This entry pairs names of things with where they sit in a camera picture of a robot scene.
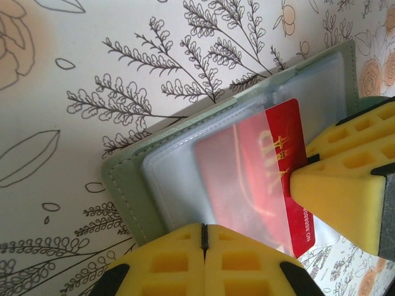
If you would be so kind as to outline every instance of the green leather cover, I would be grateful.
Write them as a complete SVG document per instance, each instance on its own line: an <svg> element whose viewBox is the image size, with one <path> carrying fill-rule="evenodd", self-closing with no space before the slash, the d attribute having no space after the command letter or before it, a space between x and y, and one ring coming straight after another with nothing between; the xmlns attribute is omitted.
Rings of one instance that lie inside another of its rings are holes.
<svg viewBox="0 0 395 296"><path fill-rule="evenodd" d="M101 167L103 185L113 198L136 242L143 245L168 233L141 171L143 159L148 153L241 102L253 99L262 93L269 93L273 87L302 73L308 66L338 52L344 59L347 114L352 115L382 101L383 97L359 99L355 43L353 40L347 40L107 158Z"/></svg>

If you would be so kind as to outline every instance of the flower drawing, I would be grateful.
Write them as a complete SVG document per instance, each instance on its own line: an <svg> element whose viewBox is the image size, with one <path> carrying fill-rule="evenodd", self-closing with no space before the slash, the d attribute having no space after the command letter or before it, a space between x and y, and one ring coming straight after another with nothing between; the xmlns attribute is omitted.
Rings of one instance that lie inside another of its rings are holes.
<svg viewBox="0 0 395 296"><path fill-rule="evenodd" d="M373 286L375 284L375 270L373 268L370 268L362 278L360 285L359 285L359 290L358 290L358 296L368 296L373 290Z"/></svg>
<svg viewBox="0 0 395 296"><path fill-rule="evenodd" d="M391 7L388 9L385 27L387 32L392 32L393 28L395 28L395 4L391 5Z"/></svg>
<svg viewBox="0 0 395 296"><path fill-rule="evenodd" d="M379 258L376 265L376 272L377 273L382 272L382 270L385 268L386 265L387 265L387 260L385 260L384 258Z"/></svg>
<svg viewBox="0 0 395 296"><path fill-rule="evenodd" d="M380 95L381 66L377 59L368 60L359 78L359 94L361 97Z"/></svg>
<svg viewBox="0 0 395 296"><path fill-rule="evenodd" d="M0 2L0 90L18 82L35 63L31 34L24 24L25 9L15 0Z"/></svg>
<svg viewBox="0 0 395 296"><path fill-rule="evenodd" d="M388 56L384 64L383 80L387 86L392 86L395 82L395 52Z"/></svg>
<svg viewBox="0 0 395 296"><path fill-rule="evenodd" d="M295 9L290 5L285 5L285 0L281 2L281 8L283 13L277 18L273 30L277 28L281 22L285 36L291 36L295 32Z"/></svg>

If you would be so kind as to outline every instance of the floral wallpaper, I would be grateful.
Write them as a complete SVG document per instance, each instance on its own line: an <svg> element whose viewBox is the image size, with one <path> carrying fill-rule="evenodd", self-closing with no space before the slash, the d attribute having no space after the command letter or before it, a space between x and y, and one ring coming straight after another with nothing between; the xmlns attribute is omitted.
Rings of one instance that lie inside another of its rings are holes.
<svg viewBox="0 0 395 296"><path fill-rule="evenodd" d="M135 245L102 158L345 39L395 95L393 0L1 0L0 296L88 295ZM346 239L300 258L326 295L383 295Z"/></svg>

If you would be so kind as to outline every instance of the card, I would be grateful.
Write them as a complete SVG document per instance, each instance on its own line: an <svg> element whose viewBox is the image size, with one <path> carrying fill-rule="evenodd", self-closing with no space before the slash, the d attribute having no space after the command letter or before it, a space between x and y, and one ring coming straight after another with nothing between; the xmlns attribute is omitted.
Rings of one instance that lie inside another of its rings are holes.
<svg viewBox="0 0 395 296"><path fill-rule="evenodd" d="M290 173L307 162L297 100L266 116L200 140L196 162L218 224L298 257L315 239L312 215L289 194Z"/></svg>
<svg viewBox="0 0 395 296"><path fill-rule="evenodd" d="M315 233L313 215L291 198L289 190L291 173L307 165L297 100L269 108L266 116L278 156L293 252L300 257L315 244Z"/></svg>

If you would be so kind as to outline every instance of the green leather card holder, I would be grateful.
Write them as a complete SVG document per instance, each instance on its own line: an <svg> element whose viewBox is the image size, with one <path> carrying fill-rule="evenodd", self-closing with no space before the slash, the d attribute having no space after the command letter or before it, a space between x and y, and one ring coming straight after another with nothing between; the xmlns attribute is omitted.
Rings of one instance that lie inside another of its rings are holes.
<svg viewBox="0 0 395 296"><path fill-rule="evenodd" d="M331 93L331 85L338 86L337 92ZM292 97L306 97L308 99L300 102L301 110L303 104L308 106L315 97L323 100L320 98L323 96L327 104L333 105L333 122L342 119L335 117L352 115L384 100L383 97L358 97L355 43L353 40L347 40L110 156L101 166L102 183L139 245L168 233L141 171L145 156L218 114L259 96L267 98L265 107L271 107ZM321 127L311 126L309 118L319 118L325 114L309 113L308 107L304 110L301 116L305 118L307 134L311 138L317 135Z"/></svg>

